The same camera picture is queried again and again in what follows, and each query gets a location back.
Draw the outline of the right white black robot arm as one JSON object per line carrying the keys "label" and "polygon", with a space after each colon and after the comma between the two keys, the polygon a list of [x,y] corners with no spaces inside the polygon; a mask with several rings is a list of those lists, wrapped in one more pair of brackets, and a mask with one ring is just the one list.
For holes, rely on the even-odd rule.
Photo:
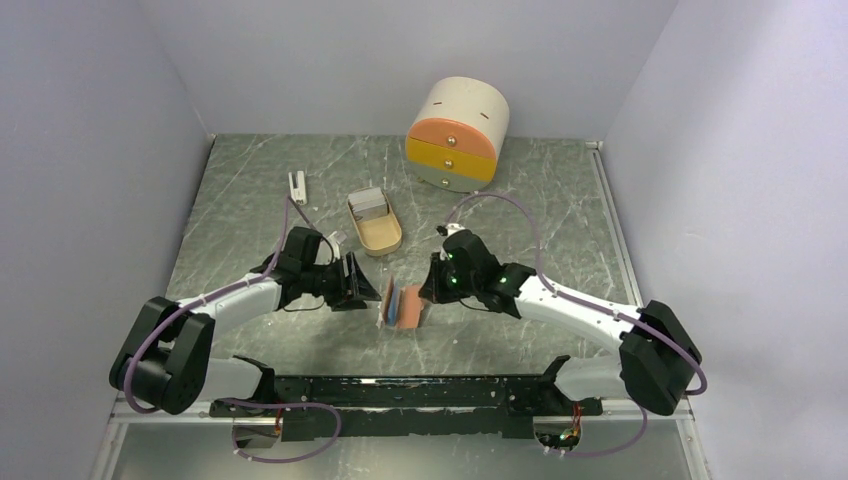
{"label": "right white black robot arm", "polygon": [[594,359],[566,360],[539,391],[550,413],[576,401],[628,397],[657,415],[672,414],[701,374],[702,356],[673,310],[651,300],[639,307],[549,281],[529,266],[501,263],[483,240],[459,224],[438,229],[444,241],[432,253],[420,297],[433,304],[479,301],[484,310],[562,327],[605,351]]}

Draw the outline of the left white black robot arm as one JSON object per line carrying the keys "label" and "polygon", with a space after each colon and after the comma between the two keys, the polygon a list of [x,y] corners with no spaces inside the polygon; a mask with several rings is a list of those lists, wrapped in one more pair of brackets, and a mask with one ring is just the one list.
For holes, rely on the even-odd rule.
{"label": "left white black robot arm", "polygon": [[109,383],[139,413],[176,415],[196,401],[234,399],[261,416],[279,401],[274,370],[244,356],[211,356],[216,334],[288,309],[308,295],[333,312],[361,310],[380,294],[354,253],[319,231],[297,226],[264,262],[212,293],[162,296],[141,308],[109,372]]}

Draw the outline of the stack of grey cards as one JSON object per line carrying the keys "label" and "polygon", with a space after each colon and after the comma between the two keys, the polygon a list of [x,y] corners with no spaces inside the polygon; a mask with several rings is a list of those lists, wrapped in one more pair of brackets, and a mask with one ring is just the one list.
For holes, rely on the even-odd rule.
{"label": "stack of grey cards", "polygon": [[369,187],[350,193],[348,204],[352,212],[364,214],[366,211],[381,211],[387,202],[380,187]]}

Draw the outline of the pink card holder wallet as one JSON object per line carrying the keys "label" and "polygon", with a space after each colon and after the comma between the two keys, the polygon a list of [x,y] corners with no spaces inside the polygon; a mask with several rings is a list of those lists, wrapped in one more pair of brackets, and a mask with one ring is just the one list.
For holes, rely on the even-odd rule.
{"label": "pink card holder wallet", "polygon": [[416,329],[428,304],[420,297],[421,284],[401,285],[391,275],[380,302],[377,327]]}

